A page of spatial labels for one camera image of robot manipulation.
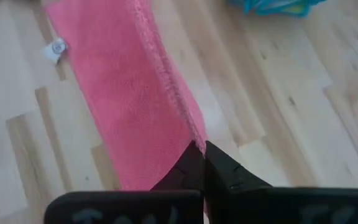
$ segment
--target microfiber cloth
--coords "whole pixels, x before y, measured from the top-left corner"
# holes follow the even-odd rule
[[[202,115],[147,1],[62,0],[47,13],[123,190],[150,190],[191,141],[205,149]]]

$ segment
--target small white object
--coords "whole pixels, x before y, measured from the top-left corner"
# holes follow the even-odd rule
[[[44,48],[44,55],[57,64],[62,53],[67,49],[67,44],[62,38],[54,40]]]

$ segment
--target blue object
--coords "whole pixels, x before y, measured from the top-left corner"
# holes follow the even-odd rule
[[[310,8],[325,0],[231,0],[233,4],[241,5],[244,14],[254,11],[260,16],[269,14],[286,14],[289,16],[305,17]]]

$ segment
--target pink towel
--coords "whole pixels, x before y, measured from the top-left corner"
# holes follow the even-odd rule
[[[124,190],[149,190],[192,140],[202,115],[173,71],[144,0],[62,0],[47,7]]]

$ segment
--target wood grain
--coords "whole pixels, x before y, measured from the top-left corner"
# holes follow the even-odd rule
[[[0,224],[41,223],[72,190],[119,181],[41,2],[0,1]],[[153,0],[165,49],[209,140],[276,186],[358,187],[358,0],[306,19],[222,0]]]

